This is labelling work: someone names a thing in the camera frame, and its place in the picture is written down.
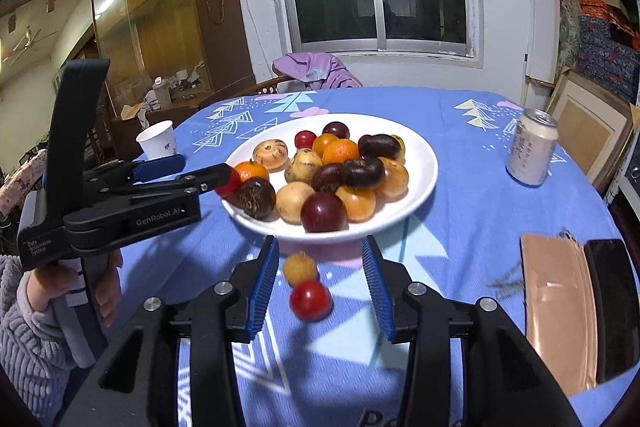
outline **glass cabinet door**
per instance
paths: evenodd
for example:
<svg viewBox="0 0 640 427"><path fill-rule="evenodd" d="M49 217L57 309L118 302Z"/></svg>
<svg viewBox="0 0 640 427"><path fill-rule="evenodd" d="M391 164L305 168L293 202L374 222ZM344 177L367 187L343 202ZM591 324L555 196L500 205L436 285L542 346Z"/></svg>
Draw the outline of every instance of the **glass cabinet door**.
<svg viewBox="0 0 640 427"><path fill-rule="evenodd" d="M209 92L193 0L127 0L127 7L143 78L173 79L174 103Z"/></svg>
<svg viewBox="0 0 640 427"><path fill-rule="evenodd" d="M106 83L119 116L125 104L136 105L146 93L131 41L126 0L94 0L94 14L100 56L111 59Z"/></svg>

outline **window frame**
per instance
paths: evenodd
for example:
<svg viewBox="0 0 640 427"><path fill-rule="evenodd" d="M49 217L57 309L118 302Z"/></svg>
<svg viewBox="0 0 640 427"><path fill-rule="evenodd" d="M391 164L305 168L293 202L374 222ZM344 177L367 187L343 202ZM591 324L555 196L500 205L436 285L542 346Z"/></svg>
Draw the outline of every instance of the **window frame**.
<svg viewBox="0 0 640 427"><path fill-rule="evenodd" d="M282 0L282 11L294 52L401 52L481 60L481 0L465 0L466 43L386 38L383 0L373 0L376 38L302 43L296 0Z"/></svg>

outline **picture frame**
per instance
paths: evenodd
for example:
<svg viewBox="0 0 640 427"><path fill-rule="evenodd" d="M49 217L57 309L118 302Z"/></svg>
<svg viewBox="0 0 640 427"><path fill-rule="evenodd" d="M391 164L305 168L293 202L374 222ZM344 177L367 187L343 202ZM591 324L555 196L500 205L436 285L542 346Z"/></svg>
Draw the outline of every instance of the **picture frame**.
<svg viewBox="0 0 640 427"><path fill-rule="evenodd" d="M558 143L601 194L632 139L629 104L575 71L558 80L546 112L558 121Z"/></svg>

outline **white wall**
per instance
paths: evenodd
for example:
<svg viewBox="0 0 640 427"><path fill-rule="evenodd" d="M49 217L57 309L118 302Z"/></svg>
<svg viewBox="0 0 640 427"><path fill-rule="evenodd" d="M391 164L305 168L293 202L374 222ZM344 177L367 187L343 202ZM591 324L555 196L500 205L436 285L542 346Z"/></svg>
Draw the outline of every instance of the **white wall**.
<svg viewBox="0 0 640 427"><path fill-rule="evenodd" d="M51 64L53 68L60 69L66 58L84 33L93 24L93 13L91 10L91 0L79 0L78 6L67 20L65 26L60 31L58 40L53 45L51 51Z"/></svg>
<svg viewBox="0 0 640 427"><path fill-rule="evenodd" d="M49 132L56 100L49 57L0 86L0 167L11 172L20 158Z"/></svg>
<svg viewBox="0 0 640 427"><path fill-rule="evenodd" d="M278 0L241 1L254 73L260 81L271 76L266 64L290 50L278 32ZM518 102L524 87L529 0L483 0L483 4L482 65L408 54L340 54L340 58L366 86L490 90Z"/></svg>

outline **blue tablecloth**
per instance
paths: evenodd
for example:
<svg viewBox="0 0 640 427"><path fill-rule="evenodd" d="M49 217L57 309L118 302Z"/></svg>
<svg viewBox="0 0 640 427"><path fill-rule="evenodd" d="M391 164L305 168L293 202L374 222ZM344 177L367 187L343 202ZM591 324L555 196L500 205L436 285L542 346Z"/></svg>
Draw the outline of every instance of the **blue tablecloth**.
<svg viewBox="0 0 640 427"><path fill-rule="evenodd" d="M565 227L581 242L620 237L602 200L561 147L542 187L510 178L504 166L521 109L492 93L376 87L242 97L201 110L175 135L189 171L224 162L242 140L290 118L329 112L394 120L430 143L440 165L434 194L413 216L376 236L383 254L447 298L475 302L494 296L521 330L520 234L557 235ZM262 238L236 225L215 193L200 201L200 223L124 249L123 319L151 295L170 303L194 298L257 254ZM316 324L297 320L288 306L290 288L278 272L262 332L250 345L234 346L247 425L356 427L366 410L385 422L395 418L407 349L378 333L359 245L311 253L324 260L319 270L334 296L333 314ZM454 346L454 419L462 400L456 354ZM181 426L191 425L188 358L183 343ZM636 370L572 397L583 425L595 427L606 418Z"/></svg>

